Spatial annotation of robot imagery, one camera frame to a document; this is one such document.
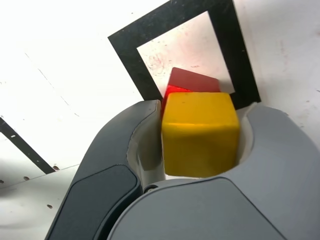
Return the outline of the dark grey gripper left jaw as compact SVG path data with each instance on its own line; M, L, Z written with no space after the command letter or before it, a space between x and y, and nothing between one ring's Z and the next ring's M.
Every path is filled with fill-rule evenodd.
M46 235L48 240L105 240L144 188L165 179L161 103L140 101L93 139Z

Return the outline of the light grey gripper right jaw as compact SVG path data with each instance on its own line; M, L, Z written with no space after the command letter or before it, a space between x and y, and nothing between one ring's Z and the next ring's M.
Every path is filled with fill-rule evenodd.
M110 240L317 240L320 152L284 112L253 104L239 164L214 177L157 182Z

